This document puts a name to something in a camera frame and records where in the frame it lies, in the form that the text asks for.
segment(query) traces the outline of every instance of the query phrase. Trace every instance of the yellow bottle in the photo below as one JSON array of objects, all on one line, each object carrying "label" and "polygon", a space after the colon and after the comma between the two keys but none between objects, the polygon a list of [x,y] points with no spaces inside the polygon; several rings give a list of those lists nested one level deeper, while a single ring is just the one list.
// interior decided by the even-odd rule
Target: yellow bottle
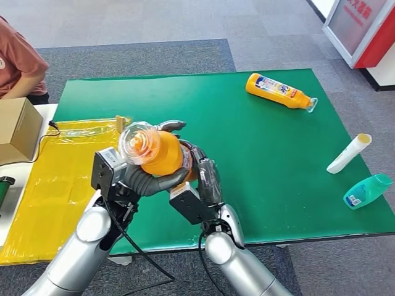
[{"label": "yellow bottle", "polygon": [[141,165],[152,175],[165,176],[181,167],[190,173],[186,181],[196,179],[192,171],[193,158],[190,151],[181,144],[174,134],[158,131],[144,121],[134,122],[122,131],[118,149],[129,163]]},{"label": "yellow bottle", "polygon": [[250,94],[280,103],[289,108],[306,109],[309,113],[313,112],[318,102],[316,97],[308,97],[298,89],[258,73],[253,73],[247,80],[245,90]]}]

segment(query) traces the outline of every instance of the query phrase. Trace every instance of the clear plastic bottle cap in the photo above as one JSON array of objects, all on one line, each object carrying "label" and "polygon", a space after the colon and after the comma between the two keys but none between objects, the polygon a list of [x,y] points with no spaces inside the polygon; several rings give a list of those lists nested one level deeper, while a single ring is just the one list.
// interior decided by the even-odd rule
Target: clear plastic bottle cap
[{"label": "clear plastic bottle cap", "polygon": [[158,130],[145,121],[137,121],[125,128],[118,150],[127,162],[142,165],[156,157],[160,144]]},{"label": "clear plastic bottle cap", "polygon": [[308,113],[311,113],[314,110],[314,108],[316,106],[316,103],[318,103],[318,99],[316,98],[316,97],[311,97],[310,99],[310,104],[307,108],[306,108],[306,110],[308,112]]}]

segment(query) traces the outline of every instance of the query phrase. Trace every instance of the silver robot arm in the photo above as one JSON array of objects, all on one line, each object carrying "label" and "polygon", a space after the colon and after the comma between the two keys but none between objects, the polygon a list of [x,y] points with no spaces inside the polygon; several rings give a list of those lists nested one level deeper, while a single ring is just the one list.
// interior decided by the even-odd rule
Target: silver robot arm
[{"label": "silver robot arm", "polygon": [[96,192],[69,240],[23,296],[82,295],[111,249],[100,246],[111,229],[107,210],[97,205],[100,199]]},{"label": "silver robot arm", "polygon": [[197,192],[186,182],[171,191],[170,204],[191,224],[202,224],[206,255],[217,264],[239,296],[292,296],[254,254],[244,247],[236,211],[222,200],[215,163],[193,144],[199,176]]},{"label": "silver robot arm", "polygon": [[229,227],[216,227],[205,238],[206,255],[240,296],[292,296],[254,254],[244,247],[237,214],[230,205],[218,212]]},{"label": "silver robot arm", "polygon": [[120,228],[126,230],[137,212],[141,195],[122,182],[128,168],[114,148],[97,152],[91,180],[97,192],[67,242],[23,296],[78,296],[89,286],[121,238]]}]

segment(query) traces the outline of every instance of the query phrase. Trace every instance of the bottle cap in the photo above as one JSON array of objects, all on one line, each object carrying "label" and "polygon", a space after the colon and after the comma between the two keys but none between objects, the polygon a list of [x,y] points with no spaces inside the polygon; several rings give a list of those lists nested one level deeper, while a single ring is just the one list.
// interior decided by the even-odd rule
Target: bottle cap
[{"label": "bottle cap", "polygon": [[362,151],[372,143],[372,136],[369,134],[358,134],[353,144],[359,151]]},{"label": "bottle cap", "polygon": [[118,150],[125,160],[134,165],[142,165],[155,158],[160,144],[156,127],[145,121],[137,121],[122,131]]},{"label": "bottle cap", "polygon": [[314,110],[314,108],[316,106],[316,103],[318,103],[318,98],[316,97],[310,97],[309,105],[306,108],[306,111],[311,113]]},{"label": "bottle cap", "polygon": [[385,174],[375,175],[375,179],[376,180],[376,184],[380,187],[387,188],[393,183],[393,181],[390,177]]}]

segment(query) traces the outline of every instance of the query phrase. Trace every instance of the gray carpet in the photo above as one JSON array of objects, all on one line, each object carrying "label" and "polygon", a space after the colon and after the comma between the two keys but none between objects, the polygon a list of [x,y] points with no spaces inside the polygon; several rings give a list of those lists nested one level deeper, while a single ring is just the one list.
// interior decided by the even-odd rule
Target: gray carpet
[{"label": "gray carpet", "polygon": [[[277,276],[295,296],[301,293],[293,273],[287,250],[277,247],[254,247],[252,251],[262,260],[268,269]],[[176,282],[150,290],[141,291],[136,296],[221,296],[205,275],[197,252],[153,255],[153,258],[171,274]],[[0,268],[0,295],[19,296],[42,273],[46,263],[23,266],[4,266]],[[227,295],[235,295],[221,271],[208,263],[208,268]],[[166,279],[145,261],[137,257],[128,266],[119,266],[106,261],[96,274],[84,296],[117,296],[137,287]]]},{"label": "gray carpet", "polygon": [[[39,51],[51,66],[46,78],[51,102],[57,102],[66,81],[71,78],[235,71],[226,39],[48,48]],[[294,295],[302,295],[287,248],[265,246],[254,247],[252,251]],[[154,255],[153,258],[174,274],[177,282],[134,295],[220,295],[205,274],[197,252]],[[46,266],[46,263],[2,266],[0,295],[21,295]],[[210,263],[208,267],[227,295],[235,295],[219,270]],[[126,267],[106,261],[84,295],[122,295],[136,287],[164,279],[142,257],[137,257],[136,261]]]},{"label": "gray carpet", "polygon": [[80,78],[234,72],[226,39],[42,48],[50,68],[51,103],[59,102],[66,81]]}]

